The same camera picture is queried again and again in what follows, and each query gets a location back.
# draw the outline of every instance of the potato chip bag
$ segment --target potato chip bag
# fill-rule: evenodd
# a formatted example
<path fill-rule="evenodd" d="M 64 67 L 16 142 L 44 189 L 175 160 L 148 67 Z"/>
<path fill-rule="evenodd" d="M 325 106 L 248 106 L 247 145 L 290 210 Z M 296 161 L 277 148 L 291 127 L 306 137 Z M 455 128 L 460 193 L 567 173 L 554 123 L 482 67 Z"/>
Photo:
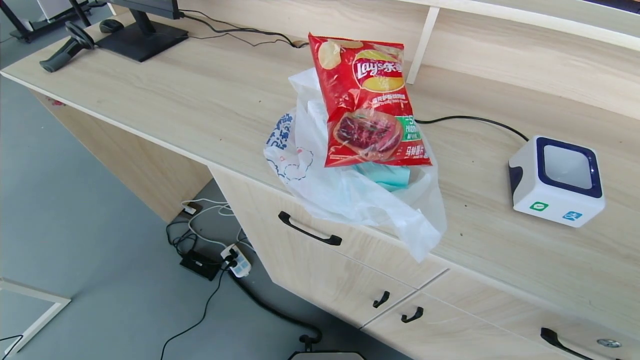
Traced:
<path fill-rule="evenodd" d="M 326 167 L 431 165 L 404 87 L 403 44 L 309 34 L 309 45 L 329 113 Z"/>

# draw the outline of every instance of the blue icon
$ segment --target blue icon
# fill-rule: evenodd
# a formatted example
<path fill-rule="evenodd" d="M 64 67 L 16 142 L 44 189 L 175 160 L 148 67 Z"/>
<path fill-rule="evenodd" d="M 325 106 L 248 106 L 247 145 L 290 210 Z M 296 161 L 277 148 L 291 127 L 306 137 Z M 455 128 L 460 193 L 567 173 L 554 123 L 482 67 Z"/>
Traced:
<path fill-rule="evenodd" d="M 564 214 L 564 216 L 562 218 L 563 219 L 567 219 L 567 220 L 571 220 L 571 221 L 576 221 L 581 216 L 582 216 L 582 214 L 580 214 L 580 213 L 576 213 L 575 211 L 569 211 L 568 213 Z"/>

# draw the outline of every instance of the lay's logo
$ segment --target lay's logo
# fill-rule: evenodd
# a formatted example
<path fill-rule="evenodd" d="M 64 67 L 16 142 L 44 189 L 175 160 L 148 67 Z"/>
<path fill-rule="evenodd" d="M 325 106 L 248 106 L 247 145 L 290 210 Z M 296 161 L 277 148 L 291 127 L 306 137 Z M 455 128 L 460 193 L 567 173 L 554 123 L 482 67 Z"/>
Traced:
<path fill-rule="evenodd" d="M 376 50 L 364 50 L 356 55 L 353 76 L 360 87 L 372 92 L 391 92 L 404 86 L 400 63 Z"/>

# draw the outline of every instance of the white plastic bag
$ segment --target white plastic bag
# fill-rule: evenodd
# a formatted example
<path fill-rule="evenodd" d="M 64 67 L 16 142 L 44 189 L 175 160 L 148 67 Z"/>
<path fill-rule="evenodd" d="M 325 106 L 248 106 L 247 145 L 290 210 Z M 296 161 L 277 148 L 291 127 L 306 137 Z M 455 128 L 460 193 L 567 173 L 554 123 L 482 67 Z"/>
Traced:
<path fill-rule="evenodd" d="M 315 69 L 289 78 L 298 92 L 267 140 L 271 168 L 314 217 L 361 225 L 389 225 L 411 255 L 422 261 L 447 229 L 438 165 L 424 135 L 433 166 L 411 167 L 407 189 L 388 192 L 352 167 L 324 167 L 328 114 Z"/>

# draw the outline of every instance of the drawer handle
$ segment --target drawer handle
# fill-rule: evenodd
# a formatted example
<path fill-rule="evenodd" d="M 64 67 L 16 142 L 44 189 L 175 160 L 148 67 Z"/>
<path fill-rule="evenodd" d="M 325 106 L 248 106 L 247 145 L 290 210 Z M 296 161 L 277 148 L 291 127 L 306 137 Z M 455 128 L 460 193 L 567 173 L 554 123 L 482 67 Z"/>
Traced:
<path fill-rule="evenodd" d="M 291 215 L 285 213 L 284 211 L 281 211 L 278 214 L 278 218 L 280 218 L 280 220 L 285 223 L 285 225 L 291 226 L 292 228 L 294 228 L 295 230 L 298 230 L 299 232 L 307 235 L 307 236 L 311 236 L 312 238 L 321 241 L 325 244 L 329 244 L 329 245 L 333 245 L 333 246 L 340 246 L 340 244 L 342 243 L 342 238 L 340 236 L 336 236 L 336 235 L 331 235 L 329 236 L 328 239 L 323 239 L 320 236 L 316 236 L 313 235 L 312 233 L 308 232 L 308 231 L 304 231 L 303 229 L 300 229 L 299 227 L 295 226 L 294 224 L 291 223 Z"/>
<path fill-rule="evenodd" d="M 418 306 L 418 308 L 415 310 L 415 314 L 413 314 L 411 318 L 406 318 L 406 315 L 403 315 L 400 320 L 402 320 L 403 323 L 412 322 L 414 320 L 421 318 L 423 313 L 424 313 L 424 309 Z"/>
<path fill-rule="evenodd" d="M 384 294 L 382 294 L 382 297 L 380 298 L 380 300 L 375 300 L 373 302 L 373 307 L 375 307 L 377 309 L 382 304 L 386 303 L 387 300 L 389 299 L 389 295 L 391 295 L 391 293 L 388 292 L 388 291 L 385 291 Z"/>
<path fill-rule="evenodd" d="M 558 334 L 557 332 L 548 329 L 546 327 L 542 327 L 540 329 L 540 337 L 543 338 L 543 340 L 545 340 L 547 343 L 549 343 L 550 345 L 553 345 L 555 347 L 557 347 L 560 350 L 566 351 L 569 354 L 578 357 L 579 359 L 582 360 L 593 360 L 590 357 L 584 356 L 582 354 L 580 354 L 579 352 L 575 352 L 573 350 L 571 350 L 570 348 L 562 345 L 562 343 L 560 342 L 560 340 L 558 340 Z"/>

